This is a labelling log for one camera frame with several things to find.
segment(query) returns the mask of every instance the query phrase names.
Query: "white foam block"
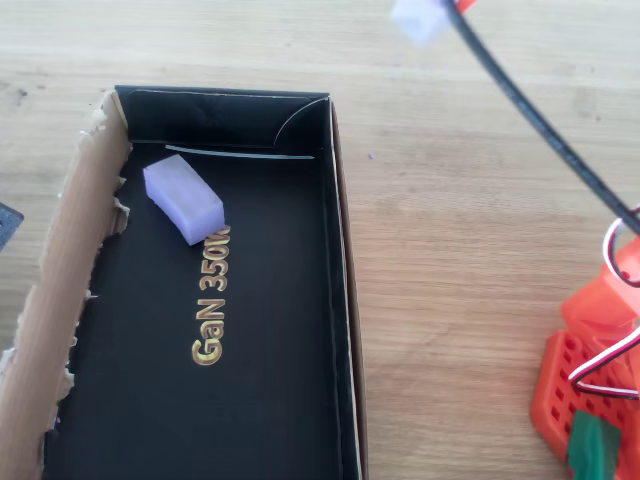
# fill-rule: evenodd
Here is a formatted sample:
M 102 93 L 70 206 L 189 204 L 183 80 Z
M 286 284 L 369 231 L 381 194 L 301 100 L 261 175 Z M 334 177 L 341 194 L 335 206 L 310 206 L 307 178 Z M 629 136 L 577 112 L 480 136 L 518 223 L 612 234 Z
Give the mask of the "white foam block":
M 224 227 L 222 201 L 180 155 L 149 165 L 143 173 L 147 195 L 189 245 Z

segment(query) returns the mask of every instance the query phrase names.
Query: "wooden table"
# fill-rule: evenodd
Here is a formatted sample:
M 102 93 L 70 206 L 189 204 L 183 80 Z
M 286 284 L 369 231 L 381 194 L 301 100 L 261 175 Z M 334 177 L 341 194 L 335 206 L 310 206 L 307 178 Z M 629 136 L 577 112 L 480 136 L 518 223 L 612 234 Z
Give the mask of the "wooden table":
M 115 83 L 328 91 L 338 109 L 373 479 L 563 479 L 528 407 L 560 303 L 612 215 L 454 32 L 417 49 L 391 1 L 0 1 L 0 347 L 78 131 Z M 480 0 L 469 18 L 630 204 L 640 197 L 640 4 Z

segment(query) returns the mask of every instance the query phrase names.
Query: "black object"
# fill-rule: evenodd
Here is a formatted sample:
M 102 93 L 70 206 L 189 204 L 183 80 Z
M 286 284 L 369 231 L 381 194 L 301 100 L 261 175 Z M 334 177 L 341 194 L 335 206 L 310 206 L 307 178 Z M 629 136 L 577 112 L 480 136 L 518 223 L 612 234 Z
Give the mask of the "black object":
M 134 145 L 118 192 L 129 225 L 97 258 L 44 478 L 358 478 L 327 95 L 117 91 Z M 146 196 L 142 169 L 175 154 L 163 139 L 313 157 L 181 153 L 224 202 L 223 292 L 200 290 L 203 244 Z M 209 366 L 191 357 L 202 298 L 226 302 Z
M 20 212 L 7 207 L 4 203 L 0 203 L 0 250 L 4 248 L 13 236 L 22 220 L 24 220 L 24 216 Z
M 455 0 L 444 0 L 444 5 L 447 8 L 451 23 L 453 23 L 471 51 L 493 77 L 505 95 L 509 97 L 518 110 L 520 110 L 520 113 L 522 113 L 533 128 L 538 131 L 551 148 L 555 150 L 560 158 L 565 161 L 569 168 L 587 184 L 593 193 L 595 193 L 613 213 L 620 217 L 627 227 L 633 230 L 636 235 L 640 235 L 640 220 L 636 214 L 589 168 L 580 155 L 571 148 L 513 83 L 511 78 L 509 78 L 482 44 L 482 41 L 480 41 L 471 26 L 464 19 L 464 16 L 458 11 Z

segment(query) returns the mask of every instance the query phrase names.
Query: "orange plastic part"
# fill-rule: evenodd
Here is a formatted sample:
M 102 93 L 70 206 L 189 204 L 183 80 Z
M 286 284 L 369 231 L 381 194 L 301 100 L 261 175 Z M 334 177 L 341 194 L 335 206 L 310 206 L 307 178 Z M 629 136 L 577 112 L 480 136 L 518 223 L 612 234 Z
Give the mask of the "orange plastic part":
M 640 238 L 616 254 L 622 272 L 640 278 Z M 606 265 L 590 284 L 562 305 L 569 331 L 547 340 L 540 376 L 531 405 L 536 430 L 560 460 L 565 461 L 571 422 L 576 410 L 600 416 L 620 428 L 622 438 L 616 480 L 640 478 L 640 402 L 581 394 L 567 376 L 581 363 L 629 335 L 640 316 L 640 289 L 614 276 Z M 640 387 L 640 347 L 631 350 L 585 379 L 595 385 Z
M 591 351 L 586 345 L 566 330 L 554 333 L 547 340 L 547 349 L 529 412 L 533 426 L 549 444 L 553 453 L 564 462 L 576 410 L 599 416 L 622 432 L 615 480 L 639 478 L 632 475 L 636 452 L 630 448 L 634 441 L 634 422 L 637 421 L 633 409 L 634 402 L 580 393 L 567 379 L 569 373 L 590 356 Z M 613 382 L 607 373 L 607 366 L 586 380 L 600 385 Z

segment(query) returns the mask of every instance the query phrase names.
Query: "white cable connector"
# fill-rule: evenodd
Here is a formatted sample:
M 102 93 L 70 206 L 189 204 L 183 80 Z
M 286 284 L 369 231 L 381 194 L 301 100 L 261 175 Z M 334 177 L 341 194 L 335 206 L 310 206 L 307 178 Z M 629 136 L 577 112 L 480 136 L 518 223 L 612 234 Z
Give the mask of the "white cable connector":
M 457 0 L 457 3 L 464 11 L 473 2 Z M 391 20 L 419 46 L 429 43 L 449 25 L 442 0 L 396 0 Z

